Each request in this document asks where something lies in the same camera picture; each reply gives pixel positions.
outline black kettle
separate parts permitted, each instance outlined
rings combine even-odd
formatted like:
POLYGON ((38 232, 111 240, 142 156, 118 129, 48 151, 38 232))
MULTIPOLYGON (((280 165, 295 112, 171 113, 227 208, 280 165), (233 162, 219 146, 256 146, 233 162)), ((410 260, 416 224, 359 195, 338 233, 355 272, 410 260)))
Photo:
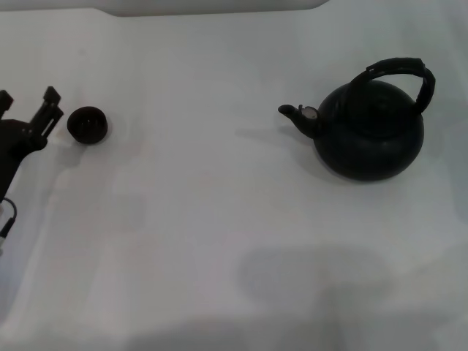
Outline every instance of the black kettle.
POLYGON ((434 95, 435 78, 419 58, 391 58, 370 66, 336 89, 319 107, 283 105, 278 111, 314 139, 323 161, 359 181, 378 181, 405 170, 421 150, 421 113, 434 95), (401 89, 373 80, 384 75, 423 78, 416 102, 401 89))

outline kettle spout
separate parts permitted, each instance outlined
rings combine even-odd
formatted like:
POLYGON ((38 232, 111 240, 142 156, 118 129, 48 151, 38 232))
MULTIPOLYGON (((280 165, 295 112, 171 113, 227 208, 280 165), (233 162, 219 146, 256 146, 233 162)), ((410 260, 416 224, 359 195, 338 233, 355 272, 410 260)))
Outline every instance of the kettle spout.
POLYGON ((291 105, 282 105, 278 108, 278 112, 288 117, 291 122, 299 129, 299 132, 311 139, 314 139, 320 134, 320 119, 319 113, 313 107, 295 108, 291 105))

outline kettle handle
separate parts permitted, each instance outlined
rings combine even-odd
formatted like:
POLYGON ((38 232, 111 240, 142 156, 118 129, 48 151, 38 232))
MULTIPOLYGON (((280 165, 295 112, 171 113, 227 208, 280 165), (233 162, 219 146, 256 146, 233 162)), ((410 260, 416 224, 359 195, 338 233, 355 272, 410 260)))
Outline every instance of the kettle handle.
POLYGON ((416 103, 412 106, 412 113, 420 115, 434 96, 436 78, 420 58, 390 58, 367 67, 365 72, 354 78, 339 100, 339 108, 346 108, 347 100, 361 86, 370 80, 384 75, 415 75, 423 78, 423 85, 419 91, 416 103))

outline white wall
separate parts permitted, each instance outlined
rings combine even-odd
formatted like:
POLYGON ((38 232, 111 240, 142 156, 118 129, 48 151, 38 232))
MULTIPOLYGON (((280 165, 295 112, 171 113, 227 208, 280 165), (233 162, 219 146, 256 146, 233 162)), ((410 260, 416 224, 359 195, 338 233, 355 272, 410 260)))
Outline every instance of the white wall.
POLYGON ((94 7, 113 15, 304 10, 327 0, 0 0, 0 11, 94 7))

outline white table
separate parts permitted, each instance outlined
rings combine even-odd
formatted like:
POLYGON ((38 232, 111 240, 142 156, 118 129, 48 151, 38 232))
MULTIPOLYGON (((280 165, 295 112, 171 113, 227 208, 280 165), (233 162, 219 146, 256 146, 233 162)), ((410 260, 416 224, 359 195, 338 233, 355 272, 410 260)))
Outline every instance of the white table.
POLYGON ((48 85, 66 113, 10 188, 1 349, 465 350, 468 13, 444 3, 0 14, 7 118, 48 85), (337 178, 276 109, 394 56, 438 80, 423 150, 389 181, 337 178), (105 143, 67 134, 84 105, 112 121, 105 143))

